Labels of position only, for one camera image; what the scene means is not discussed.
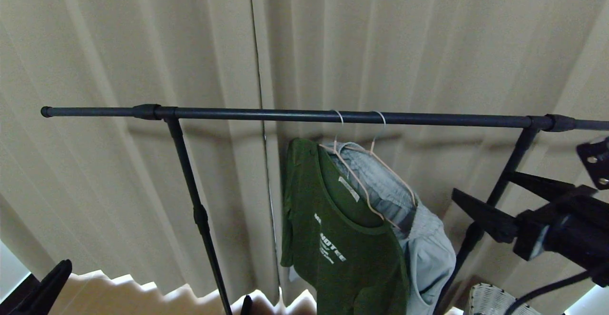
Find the black cable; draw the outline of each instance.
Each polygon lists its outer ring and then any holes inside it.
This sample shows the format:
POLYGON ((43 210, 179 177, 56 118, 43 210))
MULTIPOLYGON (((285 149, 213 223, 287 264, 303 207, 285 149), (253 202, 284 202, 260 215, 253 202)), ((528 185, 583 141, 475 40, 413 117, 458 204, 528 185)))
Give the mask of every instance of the black cable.
POLYGON ((587 278, 594 277, 594 276, 602 273, 603 271, 605 271, 608 267, 609 267, 609 261, 601 264, 598 267, 595 267, 594 269, 584 271, 580 274, 576 274, 575 276, 570 276, 569 278, 565 278, 563 280, 559 280, 558 282, 548 284, 546 286, 542 286, 539 289, 535 289, 535 290, 531 291, 530 293, 515 300, 514 303, 511 304, 511 306, 509 308, 507 308, 504 315, 511 315, 520 306, 522 306, 526 302, 532 300, 533 298, 536 298, 537 296, 540 296, 540 295, 546 294, 546 293, 550 293, 554 290, 561 289, 561 287, 566 287, 571 284, 581 282, 582 280, 585 280, 587 278))

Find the light blue denim shirt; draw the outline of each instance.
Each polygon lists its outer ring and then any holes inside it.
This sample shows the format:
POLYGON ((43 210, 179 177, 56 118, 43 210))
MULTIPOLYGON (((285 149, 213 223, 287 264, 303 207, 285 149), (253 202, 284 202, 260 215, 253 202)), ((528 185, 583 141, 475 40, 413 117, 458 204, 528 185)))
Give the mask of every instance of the light blue denim shirt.
MULTIPOLYGON (((415 192, 411 194, 402 181, 375 157, 367 152, 344 148, 347 145, 363 148, 354 142, 337 143, 337 152, 368 191, 370 205, 399 227, 393 227, 393 232, 404 250, 411 282, 406 315, 432 315, 456 261, 454 248, 444 233, 444 225, 422 204, 415 192)), ((334 143, 326 146, 332 148, 334 143)), ((357 193, 365 195, 363 187, 340 159, 331 150, 328 154, 357 193)))

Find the white wicker basket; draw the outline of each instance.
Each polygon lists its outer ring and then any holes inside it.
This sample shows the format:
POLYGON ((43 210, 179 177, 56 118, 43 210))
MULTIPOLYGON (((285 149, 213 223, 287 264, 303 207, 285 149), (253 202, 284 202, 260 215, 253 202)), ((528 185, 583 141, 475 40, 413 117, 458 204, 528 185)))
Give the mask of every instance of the white wicker basket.
MULTIPOLYGON (((502 289, 490 284, 480 283, 470 290, 466 315, 504 315, 505 310, 516 300, 502 289)), ((513 315, 541 315, 528 305, 522 305, 513 315)))

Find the wire hanger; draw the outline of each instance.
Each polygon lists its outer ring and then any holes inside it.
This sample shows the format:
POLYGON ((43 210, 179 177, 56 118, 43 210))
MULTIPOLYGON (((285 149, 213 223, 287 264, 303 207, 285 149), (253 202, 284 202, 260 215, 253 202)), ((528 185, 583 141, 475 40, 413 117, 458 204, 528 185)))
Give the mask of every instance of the wire hanger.
POLYGON ((337 140, 338 140, 338 137, 339 137, 339 133, 341 132, 341 130, 344 127, 344 119, 343 119, 340 111, 337 111, 337 110, 334 110, 334 109, 332 109, 332 111, 335 111, 339 115, 339 117, 341 118, 341 128, 337 131, 336 135, 334 136, 334 146, 332 148, 329 148, 329 147, 324 146, 322 144, 320 144, 320 146, 322 146, 323 148, 325 148, 327 150, 331 150, 338 157, 338 159, 341 161, 341 163, 344 165, 344 167, 346 167, 346 169, 349 170, 349 173, 352 174, 352 176, 355 178, 355 180, 360 185, 360 187, 362 187, 363 193, 366 195, 366 204, 368 205, 368 208, 370 209, 370 211, 372 211, 372 213, 375 213, 376 215, 378 215, 382 220, 385 220, 385 217, 383 216, 383 214, 381 214, 378 211, 376 211, 376 209, 374 209, 372 207, 372 205, 370 205, 370 195, 368 194, 368 191, 364 187, 362 181, 359 180, 359 178, 357 177, 355 172, 353 172, 353 170, 351 170, 349 165, 344 161, 344 159, 341 157, 339 152, 336 150, 337 140))
POLYGON ((385 131, 385 127, 387 127, 387 120, 385 119, 385 115, 383 115, 380 111, 374 110, 373 112, 378 113, 378 115, 380 115, 381 118, 383 119, 383 128, 378 133, 376 133, 376 135, 374 136, 374 139, 372 139, 372 144, 370 144, 370 150, 369 151, 362 150, 361 148, 355 148, 353 146, 348 146, 348 145, 345 145, 344 148, 348 148, 349 150, 364 152, 364 153, 372 155, 372 157, 374 157, 376 160, 378 160, 379 163, 381 163, 385 167, 385 169, 389 170, 389 172, 391 172, 391 174, 393 176, 395 176, 395 178, 397 178, 400 182, 402 182, 402 184, 404 185, 404 187, 406 187, 406 189, 408 189, 408 192, 411 194, 411 200, 413 200, 413 205, 416 207, 417 198, 415 198, 415 193, 413 192, 413 189, 411 189, 411 187, 402 179, 402 177, 400 177, 400 175, 398 175, 391 167, 389 167, 389 165, 385 164, 385 162, 380 157, 378 157, 378 155, 376 155, 374 153, 374 144, 376 143, 376 138, 380 137, 381 133, 383 133, 383 131, 385 131))

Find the curtain fold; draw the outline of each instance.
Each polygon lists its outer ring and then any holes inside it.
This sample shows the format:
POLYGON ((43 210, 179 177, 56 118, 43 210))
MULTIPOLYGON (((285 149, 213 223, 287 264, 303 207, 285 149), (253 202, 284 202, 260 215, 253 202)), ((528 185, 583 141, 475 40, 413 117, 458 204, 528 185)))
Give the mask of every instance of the curtain fold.
MULTIPOLYGON (((0 0, 2 241, 37 276, 69 258, 103 270, 216 288, 163 122, 42 118, 43 105, 338 109, 608 119, 609 0, 0 0)), ((231 301, 306 289, 281 257, 281 161, 289 139, 337 124, 182 120, 231 301)), ((367 147, 380 126, 346 124, 367 147)), ((388 126, 375 152, 444 221, 455 250, 471 220, 453 187, 485 199, 519 131, 388 126)), ((520 171, 590 185, 575 146, 591 131, 542 133, 520 171)), ((600 193, 605 199, 607 194, 600 193)), ((512 215, 543 204, 509 187, 512 215)), ((487 237, 444 306, 474 282, 513 295, 579 268, 524 262, 487 237)), ((560 313, 590 283, 531 305, 560 313)))

